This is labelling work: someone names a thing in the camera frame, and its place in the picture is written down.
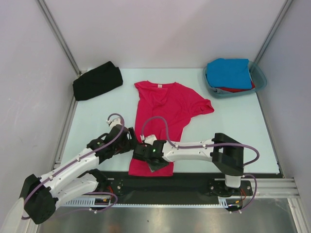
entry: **white wall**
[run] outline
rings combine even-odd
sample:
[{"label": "white wall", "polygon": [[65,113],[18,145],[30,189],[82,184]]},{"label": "white wall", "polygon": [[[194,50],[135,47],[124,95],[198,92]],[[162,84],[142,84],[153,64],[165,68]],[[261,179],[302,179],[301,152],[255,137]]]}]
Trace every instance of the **white wall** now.
[{"label": "white wall", "polygon": [[311,213],[311,1],[293,3],[260,66],[268,85],[260,94],[281,166],[294,177]]},{"label": "white wall", "polygon": [[81,70],[254,60],[285,0],[47,0]]},{"label": "white wall", "polygon": [[52,166],[75,73],[34,0],[0,6],[0,226],[24,179]]}]

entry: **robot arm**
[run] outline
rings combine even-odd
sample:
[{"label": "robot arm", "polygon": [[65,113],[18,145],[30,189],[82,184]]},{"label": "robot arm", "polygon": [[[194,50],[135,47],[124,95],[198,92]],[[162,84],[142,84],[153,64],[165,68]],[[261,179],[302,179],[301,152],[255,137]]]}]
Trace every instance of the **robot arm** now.
[{"label": "robot arm", "polygon": [[169,162],[179,160],[212,162],[225,174],[226,186],[239,188],[244,173],[243,147],[217,146],[232,143],[240,144],[223,133],[216,133],[213,139],[190,143],[157,140],[151,135],[145,138],[144,143],[136,146],[133,158],[147,162],[151,171],[159,170]]},{"label": "robot arm", "polygon": [[24,210],[35,224],[50,218],[59,206],[75,197],[105,190],[107,177],[90,169],[115,154],[133,150],[137,143],[133,128],[123,127],[121,119],[113,120],[109,127],[110,133],[92,140],[66,164],[39,178],[33,174],[25,179],[20,197],[25,199]]},{"label": "robot arm", "polygon": [[103,192],[107,188],[107,177],[97,169],[90,169],[115,154],[130,150],[134,150],[133,158],[147,162],[153,171],[178,160],[212,162],[225,174],[226,186],[240,187],[243,147],[236,146],[239,142],[223,133],[194,143],[157,140],[151,135],[139,144],[133,128],[122,126],[121,119],[109,123],[110,133],[92,140],[71,161],[39,178],[34,174],[26,178],[20,197],[25,199],[25,212],[36,224],[46,221],[58,207],[75,197],[94,191]]}]

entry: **gray floor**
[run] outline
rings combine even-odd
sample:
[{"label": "gray floor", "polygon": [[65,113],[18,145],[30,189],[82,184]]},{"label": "gray floor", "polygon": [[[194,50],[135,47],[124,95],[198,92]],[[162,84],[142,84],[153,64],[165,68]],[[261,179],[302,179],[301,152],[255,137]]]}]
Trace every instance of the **gray floor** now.
[{"label": "gray floor", "polygon": [[[74,208],[60,208],[60,215]],[[296,233],[287,199],[255,200],[242,214],[203,208],[112,208],[46,221],[39,233]]]}]

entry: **pink t-shirt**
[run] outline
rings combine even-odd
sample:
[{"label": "pink t-shirt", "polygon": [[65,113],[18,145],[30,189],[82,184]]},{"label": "pink t-shirt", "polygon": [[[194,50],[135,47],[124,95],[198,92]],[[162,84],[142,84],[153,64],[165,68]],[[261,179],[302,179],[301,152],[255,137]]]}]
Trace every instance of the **pink t-shirt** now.
[{"label": "pink t-shirt", "polygon": [[[169,125],[172,141],[180,141],[181,134],[192,117],[214,112],[210,100],[204,99],[191,88],[179,83],[156,84],[149,81],[135,83],[139,92],[135,133],[140,141],[141,128],[146,120],[161,116]],[[144,129],[144,136],[154,134],[157,139],[166,140],[165,124],[161,119],[149,121]],[[129,175],[133,176],[172,176],[174,163],[151,172],[146,162],[132,159]]]}]

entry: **purple tube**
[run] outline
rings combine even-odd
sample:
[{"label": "purple tube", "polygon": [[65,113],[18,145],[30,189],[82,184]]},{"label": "purple tube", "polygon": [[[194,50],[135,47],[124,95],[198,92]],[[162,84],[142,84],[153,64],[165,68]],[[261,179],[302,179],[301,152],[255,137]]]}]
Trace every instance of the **purple tube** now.
[{"label": "purple tube", "polygon": [[256,180],[256,177],[255,177],[255,176],[253,176],[252,174],[245,174],[244,176],[245,176],[245,177],[251,177],[251,178],[254,179],[254,182],[255,182],[255,190],[254,190],[254,193],[253,193],[253,196],[252,196],[251,200],[250,200],[245,206],[243,206],[243,207],[240,209],[240,211],[241,211],[241,210],[244,210],[247,206],[249,206],[249,205],[253,202],[253,200],[254,200],[255,197],[256,197],[256,194],[257,194],[257,187],[258,187],[257,180]]}]

